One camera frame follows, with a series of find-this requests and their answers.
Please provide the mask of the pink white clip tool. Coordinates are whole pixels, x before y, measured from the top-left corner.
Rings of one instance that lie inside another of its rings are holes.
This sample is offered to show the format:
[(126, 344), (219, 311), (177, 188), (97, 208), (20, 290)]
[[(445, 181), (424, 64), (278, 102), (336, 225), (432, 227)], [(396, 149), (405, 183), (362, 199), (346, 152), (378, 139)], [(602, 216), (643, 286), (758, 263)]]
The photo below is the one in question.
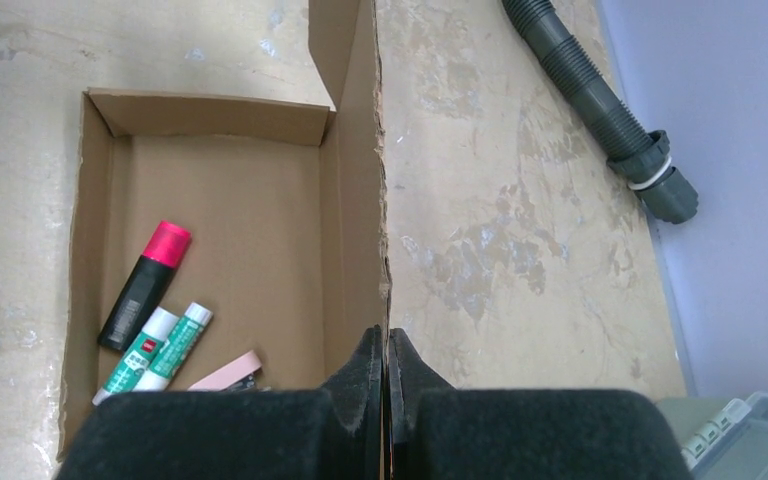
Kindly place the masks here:
[(241, 355), (191, 385), (189, 391), (245, 391), (256, 387), (262, 362), (253, 350)]

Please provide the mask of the black red marker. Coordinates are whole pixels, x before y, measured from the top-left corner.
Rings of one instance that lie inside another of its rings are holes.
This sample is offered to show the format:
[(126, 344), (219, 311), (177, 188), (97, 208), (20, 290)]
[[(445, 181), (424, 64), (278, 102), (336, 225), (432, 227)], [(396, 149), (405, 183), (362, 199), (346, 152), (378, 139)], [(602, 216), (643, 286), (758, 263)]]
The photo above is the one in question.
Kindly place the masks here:
[(124, 352), (165, 295), (191, 243), (189, 230), (161, 221), (127, 278), (98, 335), (98, 344)]

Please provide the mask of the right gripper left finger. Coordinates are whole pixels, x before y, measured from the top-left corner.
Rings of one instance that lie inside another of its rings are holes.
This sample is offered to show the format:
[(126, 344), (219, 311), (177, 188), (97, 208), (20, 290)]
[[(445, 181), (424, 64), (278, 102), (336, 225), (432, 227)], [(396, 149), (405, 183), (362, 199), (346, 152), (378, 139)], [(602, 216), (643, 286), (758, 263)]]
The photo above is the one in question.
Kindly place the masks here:
[(102, 403), (60, 479), (377, 479), (382, 330), (308, 390), (150, 392)]

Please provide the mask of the green white tube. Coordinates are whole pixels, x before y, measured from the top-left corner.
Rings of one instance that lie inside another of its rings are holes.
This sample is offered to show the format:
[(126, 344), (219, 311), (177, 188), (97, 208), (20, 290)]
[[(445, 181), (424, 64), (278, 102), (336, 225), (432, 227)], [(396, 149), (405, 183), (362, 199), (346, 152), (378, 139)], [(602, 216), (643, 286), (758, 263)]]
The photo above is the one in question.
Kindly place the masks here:
[(99, 406), (112, 395), (132, 391), (168, 339), (178, 320), (179, 317), (175, 314), (157, 307), (125, 351), (108, 380), (98, 390), (92, 399), (92, 404)]
[(133, 391), (165, 390), (212, 318), (212, 310), (196, 302), (191, 303)]

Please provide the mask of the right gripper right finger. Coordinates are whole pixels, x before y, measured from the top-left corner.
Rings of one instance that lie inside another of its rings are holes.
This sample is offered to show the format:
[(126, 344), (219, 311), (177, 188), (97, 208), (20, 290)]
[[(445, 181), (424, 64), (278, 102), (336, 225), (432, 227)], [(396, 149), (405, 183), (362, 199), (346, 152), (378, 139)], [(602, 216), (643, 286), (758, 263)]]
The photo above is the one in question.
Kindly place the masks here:
[(665, 417), (617, 389), (457, 389), (387, 341), (392, 479), (689, 479)]

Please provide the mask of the brown cardboard box sheet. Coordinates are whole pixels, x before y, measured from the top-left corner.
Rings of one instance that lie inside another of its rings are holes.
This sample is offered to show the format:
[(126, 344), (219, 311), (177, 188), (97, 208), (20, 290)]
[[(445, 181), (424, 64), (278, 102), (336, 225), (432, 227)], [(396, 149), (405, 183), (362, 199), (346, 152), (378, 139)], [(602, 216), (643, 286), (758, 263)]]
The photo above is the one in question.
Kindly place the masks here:
[(387, 321), (380, 59), (371, 1), (313, 1), (331, 106), (90, 89), (70, 242), (59, 456), (117, 363), (97, 338), (161, 221), (192, 234), (163, 298), (213, 319), (163, 392), (253, 350), (254, 391), (321, 386)]

